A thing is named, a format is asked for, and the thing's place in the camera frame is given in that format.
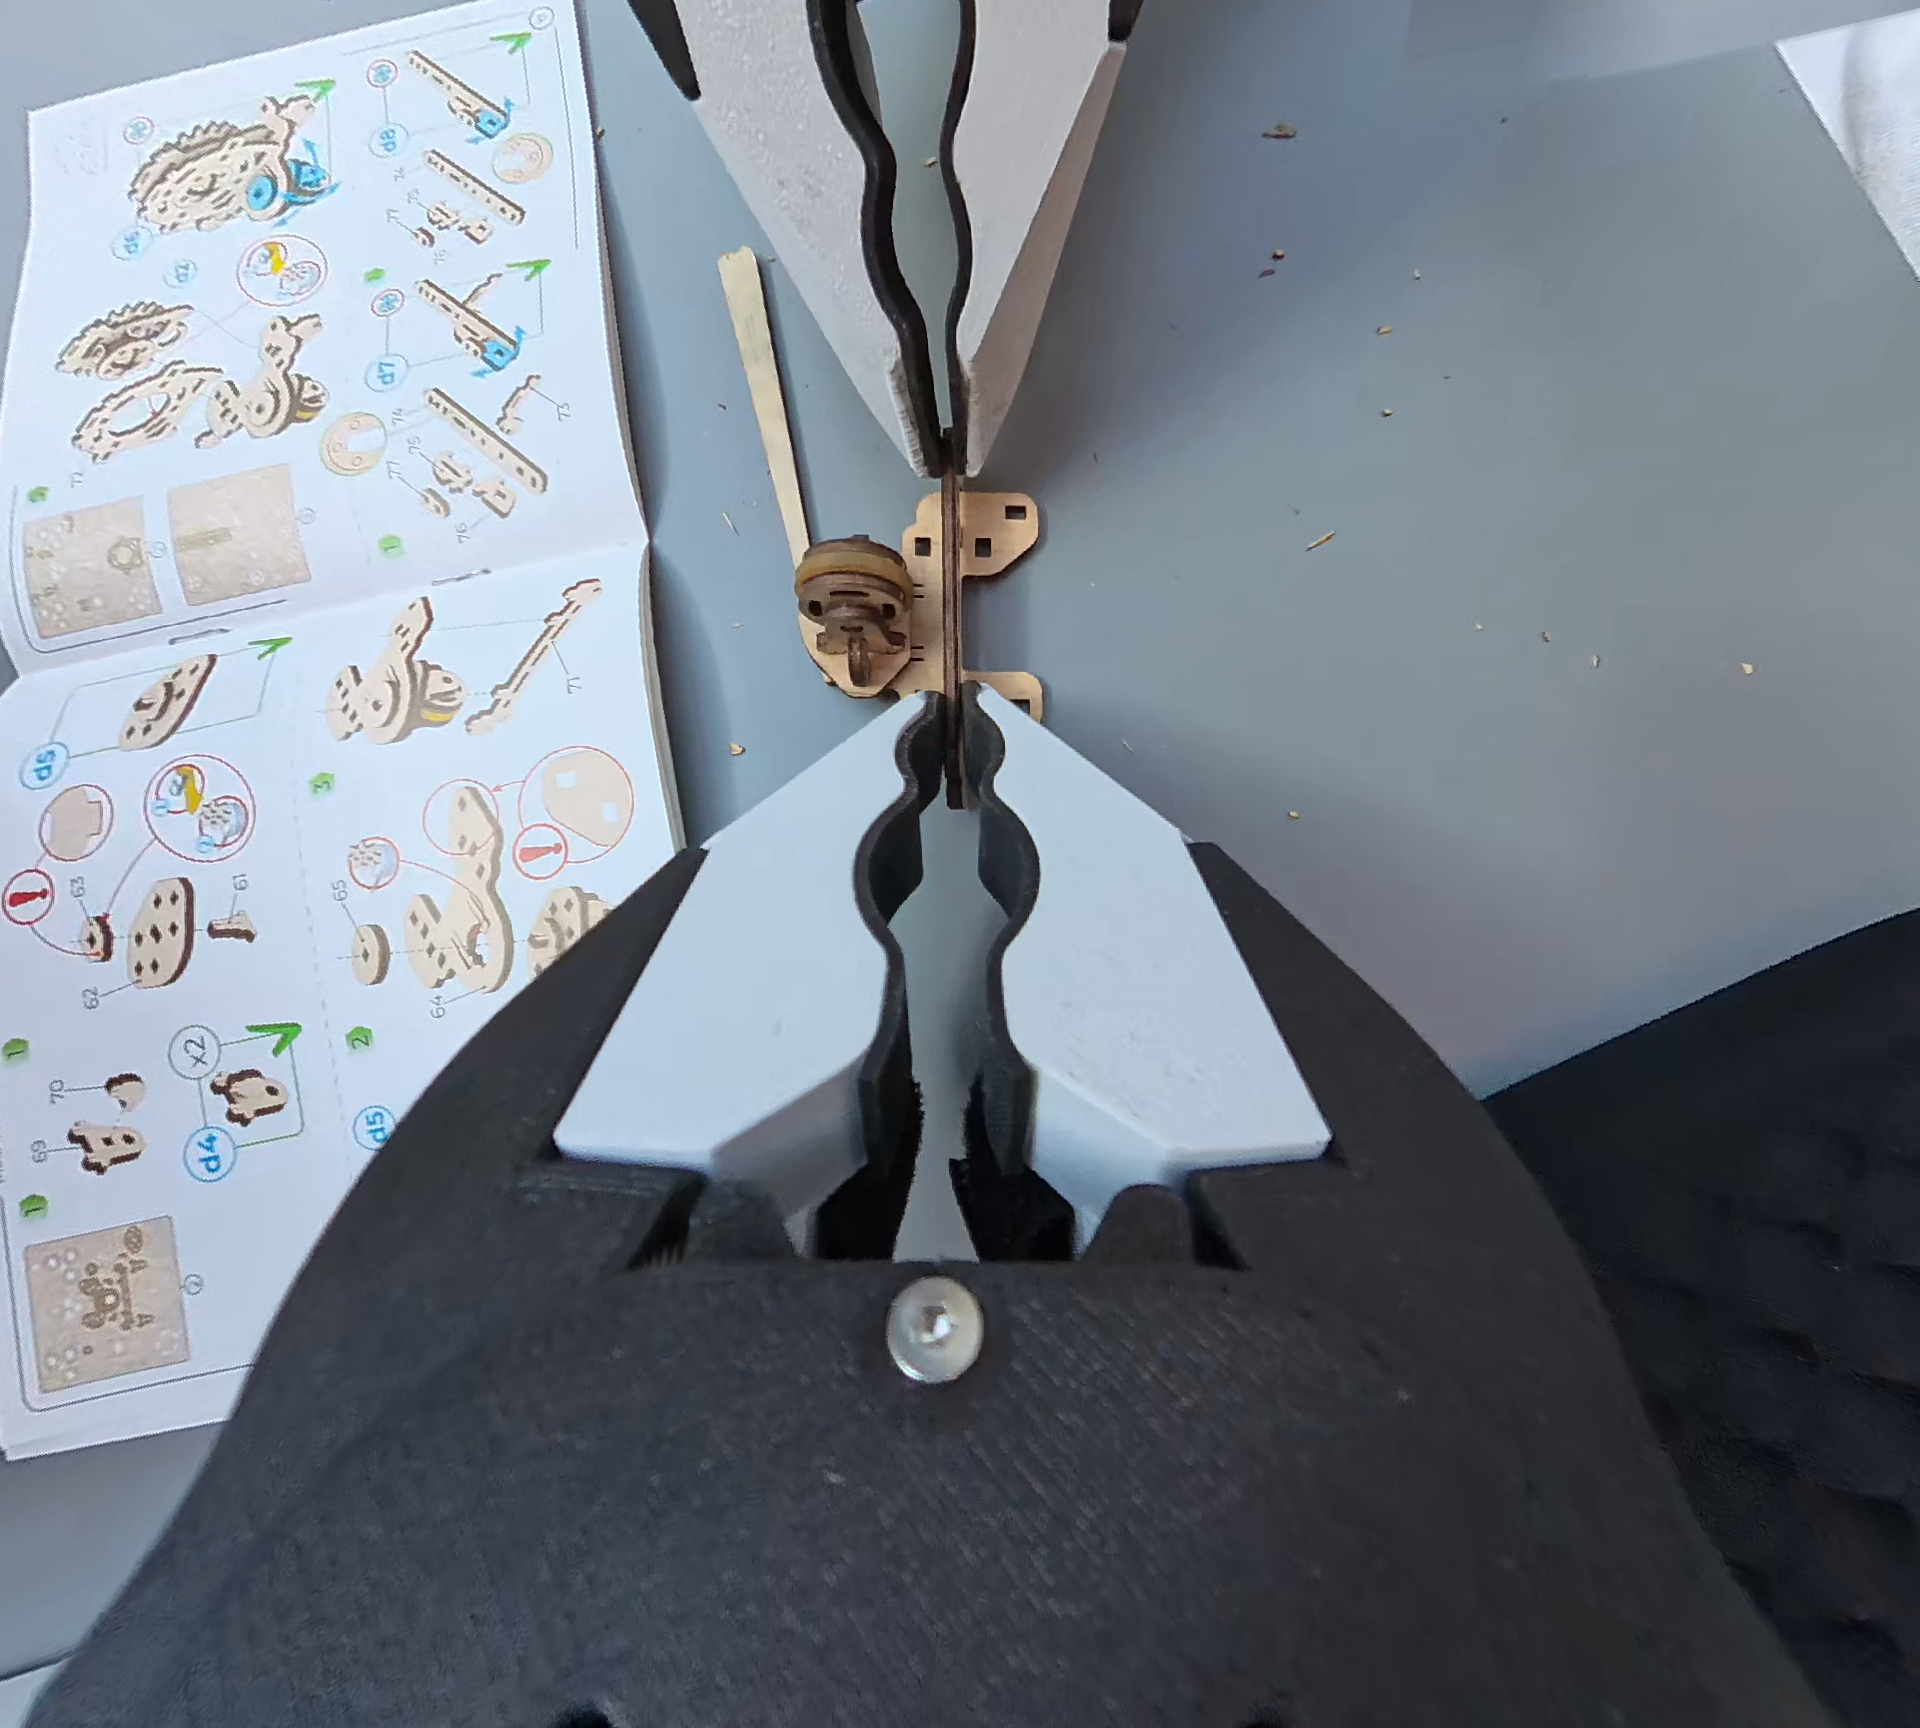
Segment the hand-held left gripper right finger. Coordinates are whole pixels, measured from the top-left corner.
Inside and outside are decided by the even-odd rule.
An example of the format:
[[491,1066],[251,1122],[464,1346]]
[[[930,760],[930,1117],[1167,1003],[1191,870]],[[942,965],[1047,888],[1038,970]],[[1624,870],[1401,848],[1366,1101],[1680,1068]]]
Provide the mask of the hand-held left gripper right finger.
[[977,876],[1004,911],[959,1159],[980,1260],[1070,1260],[1130,1187],[1319,1159],[1332,1130],[1181,830],[969,684]]

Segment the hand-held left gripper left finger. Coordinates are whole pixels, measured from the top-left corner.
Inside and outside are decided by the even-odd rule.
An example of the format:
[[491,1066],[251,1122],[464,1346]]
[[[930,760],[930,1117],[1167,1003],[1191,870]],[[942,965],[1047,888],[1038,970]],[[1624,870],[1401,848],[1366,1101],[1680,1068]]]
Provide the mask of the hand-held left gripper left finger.
[[749,1183],[815,1255],[894,1258],[924,1108],[891,922],[943,766],[943,702],[908,694],[708,839],[560,1154]]

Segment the wooden model base with hub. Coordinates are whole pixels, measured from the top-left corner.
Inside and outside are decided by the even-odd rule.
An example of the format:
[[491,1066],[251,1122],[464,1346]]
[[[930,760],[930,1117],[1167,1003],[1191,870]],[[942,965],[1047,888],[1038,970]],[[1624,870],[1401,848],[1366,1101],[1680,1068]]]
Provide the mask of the wooden model base with hub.
[[[1002,573],[1041,537],[1041,511],[1023,492],[964,489],[956,518],[962,582]],[[793,567],[797,629],[827,684],[851,699],[939,691],[943,572],[939,489],[922,494],[897,543],[868,536],[809,543]]]

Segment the flat wooden stick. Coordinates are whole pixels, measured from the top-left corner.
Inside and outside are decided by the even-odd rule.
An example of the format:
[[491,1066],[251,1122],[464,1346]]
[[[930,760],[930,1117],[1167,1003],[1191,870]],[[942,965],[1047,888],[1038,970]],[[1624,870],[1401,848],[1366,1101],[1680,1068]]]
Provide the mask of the flat wooden stick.
[[770,471],[785,552],[793,565],[809,547],[799,461],[785,407],[777,348],[753,247],[718,255],[718,275],[732,320],[734,345],[747,382],[765,468]]

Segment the assembly instruction booklet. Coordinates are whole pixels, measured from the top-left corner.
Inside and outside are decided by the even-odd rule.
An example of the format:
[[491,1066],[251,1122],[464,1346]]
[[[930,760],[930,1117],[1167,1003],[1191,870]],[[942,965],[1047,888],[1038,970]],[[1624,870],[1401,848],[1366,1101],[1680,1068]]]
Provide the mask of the assembly instruction booklet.
[[27,119],[4,1455],[221,1420],[420,1091],[682,843],[573,0]]

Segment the black quilted cushion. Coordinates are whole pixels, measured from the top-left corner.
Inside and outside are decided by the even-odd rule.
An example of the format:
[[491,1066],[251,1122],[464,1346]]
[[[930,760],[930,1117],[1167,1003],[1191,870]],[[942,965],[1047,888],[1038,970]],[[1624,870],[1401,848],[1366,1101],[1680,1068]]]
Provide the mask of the black quilted cushion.
[[1917,1722],[1917,915],[1493,1094],[1707,1537],[1845,1724]]

